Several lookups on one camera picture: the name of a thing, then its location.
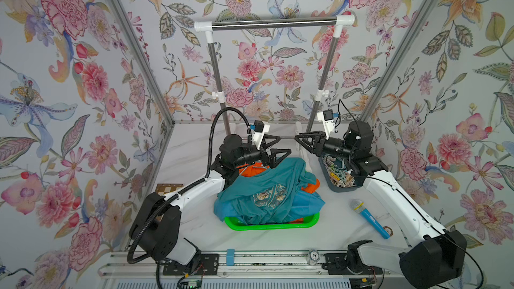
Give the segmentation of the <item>teal embroidered t-shirt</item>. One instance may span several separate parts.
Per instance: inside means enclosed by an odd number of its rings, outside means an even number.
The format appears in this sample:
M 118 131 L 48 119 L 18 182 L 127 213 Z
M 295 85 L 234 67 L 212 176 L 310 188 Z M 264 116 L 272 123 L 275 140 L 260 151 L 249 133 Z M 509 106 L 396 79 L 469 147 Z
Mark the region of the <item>teal embroidered t-shirt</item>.
M 218 194 L 217 199 L 221 202 L 235 200 L 237 209 L 249 208 L 253 203 L 258 207 L 270 207 L 270 210 L 278 207 L 279 212 L 269 217 L 282 217 L 281 211 L 289 211 L 294 196 L 308 183 L 316 182 L 316 176 L 306 170 L 306 165 L 301 158 L 286 158 L 278 167 L 268 168 L 259 175 L 239 175 L 230 187 Z

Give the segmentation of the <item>blue garment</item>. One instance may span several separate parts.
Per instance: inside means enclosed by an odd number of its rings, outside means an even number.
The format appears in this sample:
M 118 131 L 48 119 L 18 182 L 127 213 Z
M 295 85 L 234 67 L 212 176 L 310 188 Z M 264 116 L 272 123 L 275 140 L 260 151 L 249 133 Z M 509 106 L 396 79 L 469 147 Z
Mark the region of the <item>blue garment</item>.
M 254 203 L 249 208 L 237 209 L 234 204 L 236 201 L 221 202 L 217 199 L 214 203 L 214 214 L 223 221 L 225 218 L 237 218 L 244 225 L 264 225 L 289 223 L 298 219 L 306 218 L 310 215 L 318 214 L 325 202 L 317 193 L 298 192 L 292 202 L 292 206 L 288 212 L 282 210 L 282 217 L 270 218 L 270 214 L 279 212 L 278 207 L 271 209 L 270 207 L 258 207 Z

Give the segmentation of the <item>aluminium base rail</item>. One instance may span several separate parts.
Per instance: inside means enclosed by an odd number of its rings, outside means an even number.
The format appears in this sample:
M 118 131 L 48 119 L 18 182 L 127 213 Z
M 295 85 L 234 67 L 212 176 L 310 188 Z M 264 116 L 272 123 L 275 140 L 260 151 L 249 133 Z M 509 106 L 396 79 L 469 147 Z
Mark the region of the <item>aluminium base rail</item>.
M 101 288 L 409 288 L 389 270 L 371 267 L 352 272 L 344 251 L 204 252 L 199 266 L 186 274 L 171 263 L 149 260 L 128 264 L 113 254 L 99 270 Z

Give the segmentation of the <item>dark teal clothespin bin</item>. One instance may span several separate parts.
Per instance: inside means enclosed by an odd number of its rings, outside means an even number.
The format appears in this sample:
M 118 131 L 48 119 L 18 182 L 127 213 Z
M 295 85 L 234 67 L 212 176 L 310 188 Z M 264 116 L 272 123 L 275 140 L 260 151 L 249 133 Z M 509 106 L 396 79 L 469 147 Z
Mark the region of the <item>dark teal clothespin bin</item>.
M 319 163 L 329 189 L 335 193 L 345 193 L 363 187 L 362 181 L 351 176 L 342 159 L 330 155 L 322 155 Z

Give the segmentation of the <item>orange garment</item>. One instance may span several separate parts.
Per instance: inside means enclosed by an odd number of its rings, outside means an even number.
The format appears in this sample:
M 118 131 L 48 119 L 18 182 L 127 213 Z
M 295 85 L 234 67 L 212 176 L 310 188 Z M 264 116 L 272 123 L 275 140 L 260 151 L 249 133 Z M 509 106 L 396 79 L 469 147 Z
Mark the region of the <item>orange garment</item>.
M 247 165 L 244 167 L 239 167 L 239 175 L 243 177 L 253 177 L 265 172 L 269 167 L 263 166 L 261 162 L 257 162 L 253 165 Z M 314 193 L 320 187 L 320 181 L 316 179 L 315 183 L 308 183 L 306 187 L 303 187 L 302 190 L 307 193 Z

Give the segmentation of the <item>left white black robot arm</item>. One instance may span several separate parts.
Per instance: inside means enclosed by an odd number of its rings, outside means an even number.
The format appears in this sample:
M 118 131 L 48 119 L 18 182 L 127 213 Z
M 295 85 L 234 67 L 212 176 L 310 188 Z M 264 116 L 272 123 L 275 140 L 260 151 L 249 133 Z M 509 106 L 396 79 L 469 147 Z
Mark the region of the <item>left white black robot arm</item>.
M 236 108 L 226 107 L 215 115 L 208 139 L 206 173 L 179 191 L 165 195 L 153 192 L 143 201 L 129 231 L 129 264 L 149 258 L 155 262 L 164 261 L 179 242 L 182 213 L 186 209 L 229 188 L 238 178 L 241 168 L 260 162 L 274 169 L 292 153 L 290 149 L 274 148 L 281 139 L 269 135 L 268 124 L 262 121 L 250 124 L 245 119 L 246 138 L 237 134 L 227 135 L 220 145 L 219 154 L 214 156 L 216 125 L 227 112 L 242 114 Z

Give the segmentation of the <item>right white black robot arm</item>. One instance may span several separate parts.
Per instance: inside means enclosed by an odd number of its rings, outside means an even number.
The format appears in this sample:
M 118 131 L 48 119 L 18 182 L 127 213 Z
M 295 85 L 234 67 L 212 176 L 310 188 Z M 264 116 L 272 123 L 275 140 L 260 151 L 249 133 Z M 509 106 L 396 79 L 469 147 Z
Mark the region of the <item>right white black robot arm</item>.
M 399 248 L 361 240 L 347 248 L 347 266 L 377 266 L 403 275 L 415 288 L 443 288 L 464 270 L 467 240 L 447 230 L 412 200 L 380 158 L 372 155 L 373 132 L 368 123 L 353 120 L 343 139 L 333 137 L 337 115 L 320 112 L 314 100 L 307 131 L 295 140 L 309 153 L 340 158 L 358 187 L 368 190 L 386 209 L 404 234 L 407 247 Z

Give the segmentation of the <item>blue toy microphone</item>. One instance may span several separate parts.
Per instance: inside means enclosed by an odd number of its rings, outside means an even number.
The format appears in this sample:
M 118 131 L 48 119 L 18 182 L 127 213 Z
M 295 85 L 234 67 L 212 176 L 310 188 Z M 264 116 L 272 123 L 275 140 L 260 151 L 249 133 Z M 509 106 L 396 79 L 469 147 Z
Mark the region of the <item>blue toy microphone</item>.
M 376 218 L 368 211 L 367 207 L 364 205 L 359 199 L 352 199 L 350 206 L 353 211 L 360 214 L 362 218 L 364 218 L 384 239 L 389 239 L 390 235 L 388 232 L 382 227 L 382 225 L 377 221 Z

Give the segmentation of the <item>wooden chessboard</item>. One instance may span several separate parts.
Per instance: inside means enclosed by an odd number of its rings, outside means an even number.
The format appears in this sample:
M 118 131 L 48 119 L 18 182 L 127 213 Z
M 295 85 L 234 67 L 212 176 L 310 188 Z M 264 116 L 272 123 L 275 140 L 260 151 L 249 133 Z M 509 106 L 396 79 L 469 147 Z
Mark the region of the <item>wooden chessboard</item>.
M 158 195 L 165 195 L 167 193 L 172 193 L 177 190 L 180 190 L 183 188 L 183 184 L 176 184 L 176 183 L 159 183 L 157 184 L 155 188 L 155 193 Z

